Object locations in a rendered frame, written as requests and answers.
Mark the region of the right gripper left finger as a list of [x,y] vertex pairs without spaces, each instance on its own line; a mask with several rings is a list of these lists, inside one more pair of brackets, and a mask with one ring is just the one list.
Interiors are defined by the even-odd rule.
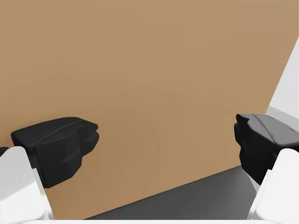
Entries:
[[99,140],[98,125],[64,117],[11,133],[0,147],[0,220],[52,220],[45,190],[70,178]]

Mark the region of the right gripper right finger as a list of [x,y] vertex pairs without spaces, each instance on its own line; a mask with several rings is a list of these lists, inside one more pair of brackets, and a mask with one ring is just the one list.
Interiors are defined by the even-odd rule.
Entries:
[[242,169],[259,187],[249,220],[299,220],[299,132],[265,114],[237,114]]

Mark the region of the tall board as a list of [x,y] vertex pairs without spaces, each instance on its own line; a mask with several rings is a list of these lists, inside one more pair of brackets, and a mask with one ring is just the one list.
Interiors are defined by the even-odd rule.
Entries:
[[265,113],[299,0],[0,0],[0,146],[79,117],[100,139],[46,190],[84,219],[239,165],[238,113]]

